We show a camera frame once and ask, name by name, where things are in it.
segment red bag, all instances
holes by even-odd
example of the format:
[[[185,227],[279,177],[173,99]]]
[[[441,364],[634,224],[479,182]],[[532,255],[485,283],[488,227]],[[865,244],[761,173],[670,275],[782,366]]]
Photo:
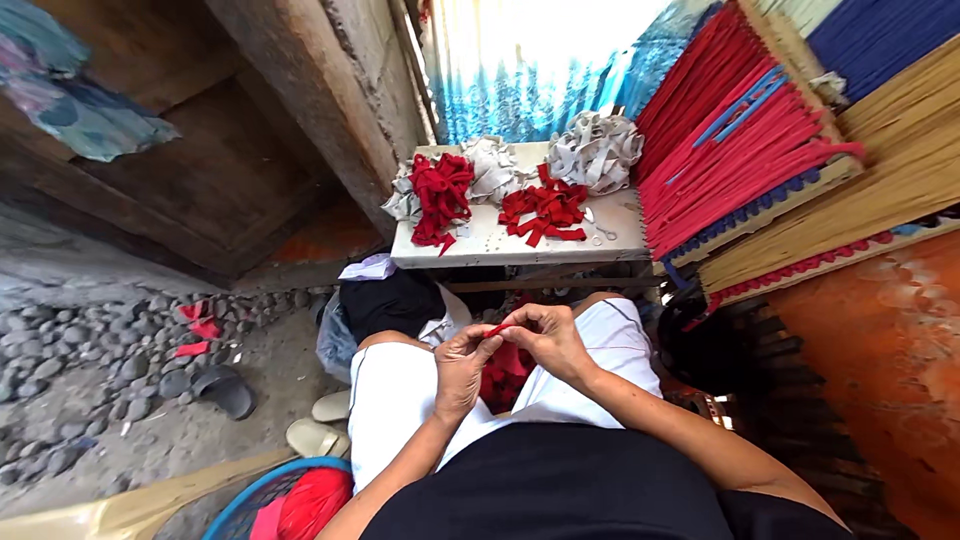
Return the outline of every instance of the red bag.
[[[276,528],[279,540],[313,540],[353,497],[353,476],[323,467],[300,477],[287,494]]]

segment white slipper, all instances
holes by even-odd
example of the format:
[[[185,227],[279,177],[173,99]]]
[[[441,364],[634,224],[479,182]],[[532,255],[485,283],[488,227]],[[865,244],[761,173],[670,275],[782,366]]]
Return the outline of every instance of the white slipper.
[[[350,415],[350,391],[323,396],[313,404],[310,413],[317,422],[347,420]]]
[[[287,444],[303,457],[343,457],[350,450],[346,433],[309,418],[300,418],[287,428]]]

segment knee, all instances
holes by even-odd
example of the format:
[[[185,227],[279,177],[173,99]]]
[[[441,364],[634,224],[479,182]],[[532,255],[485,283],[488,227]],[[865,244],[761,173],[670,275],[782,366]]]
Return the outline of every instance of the knee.
[[[410,345],[417,347],[421,345],[419,341],[403,333],[402,331],[385,330],[368,335],[366,339],[360,342],[357,350],[362,351],[371,345],[376,345],[377,343],[409,343]]]

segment plastic bag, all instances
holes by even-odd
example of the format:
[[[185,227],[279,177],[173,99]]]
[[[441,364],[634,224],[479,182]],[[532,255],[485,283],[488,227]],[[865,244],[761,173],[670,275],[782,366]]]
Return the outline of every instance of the plastic bag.
[[[350,360],[357,352],[357,342],[347,327],[347,315],[336,290],[324,307],[317,334],[317,357],[330,376],[350,384]]]

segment white shorts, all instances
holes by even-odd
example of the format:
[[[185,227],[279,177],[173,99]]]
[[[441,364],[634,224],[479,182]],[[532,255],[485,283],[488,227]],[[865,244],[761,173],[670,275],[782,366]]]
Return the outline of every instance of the white shorts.
[[[660,379],[650,368],[650,340],[633,302],[624,298],[598,302],[577,317],[576,325],[587,352],[600,367],[662,397]],[[350,460],[354,490],[359,491],[393,461],[433,412],[437,366],[432,353],[408,343],[378,343],[354,355],[350,378]],[[477,400],[447,445],[439,467],[473,441],[514,422],[623,428],[600,405],[537,366],[509,417],[494,417]]]

